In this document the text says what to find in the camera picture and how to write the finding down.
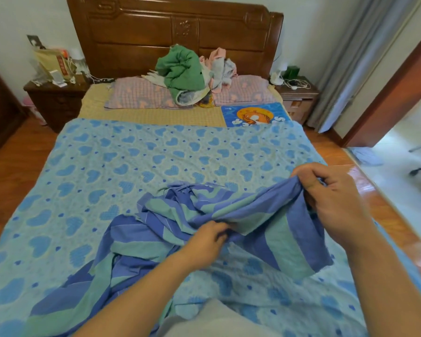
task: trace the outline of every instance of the hand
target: hand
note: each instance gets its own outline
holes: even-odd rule
[[[209,221],[201,226],[177,253],[183,256],[191,271],[206,268],[220,254],[220,250],[228,238],[225,230],[229,228],[227,223]]]
[[[378,231],[351,176],[319,163],[293,170],[307,191],[307,202],[316,209],[326,231],[347,252],[363,246]],[[327,187],[317,177],[323,179]]]

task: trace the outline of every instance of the nightstand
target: nightstand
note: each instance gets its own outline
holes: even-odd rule
[[[33,82],[29,82],[23,90],[28,92],[48,126],[59,133],[68,121],[78,117],[81,100],[89,90],[89,86],[88,83],[67,84],[60,88],[52,83],[36,86]]]
[[[274,88],[281,95],[282,103],[290,117],[302,125],[312,112],[320,96],[320,91],[306,77],[299,76],[297,79],[307,81],[310,84],[310,89],[298,88],[292,90],[286,85],[275,86]]]

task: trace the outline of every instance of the pink plaid pillowcase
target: pink plaid pillowcase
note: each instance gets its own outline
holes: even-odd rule
[[[213,96],[216,106],[259,105],[277,102],[268,90],[268,80],[257,75],[233,77],[230,88],[223,89],[221,93],[214,93]]]
[[[177,109],[168,88],[140,77],[119,78],[114,93],[106,102],[108,109]]]

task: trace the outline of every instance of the bed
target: bed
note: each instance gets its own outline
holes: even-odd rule
[[[199,54],[225,47],[239,73],[267,77],[282,23],[281,14],[259,5],[68,4],[98,78],[146,73],[173,43]],[[141,26],[146,30],[124,30]],[[146,192],[178,180],[255,192],[287,178],[299,164],[324,163],[302,127],[289,118],[226,128],[216,108],[104,110],[107,92],[106,85],[88,92],[80,118],[59,134],[36,185],[1,235],[0,337],[21,335],[31,308],[94,258],[111,220],[134,215]],[[421,291],[416,267],[388,241]],[[284,336],[363,336],[365,321],[346,254],[330,238],[326,244],[334,265],[303,280],[292,280],[229,244],[212,267],[186,278],[174,295],[174,311],[191,318],[215,297]]]

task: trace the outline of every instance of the wooden headboard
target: wooden headboard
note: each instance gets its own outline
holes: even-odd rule
[[[222,47],[237,73],[268,78],[284,18],[264,6],[205,0],[67,0],[81,48],[98,78],[154,69],[169,47],[199,56]]]

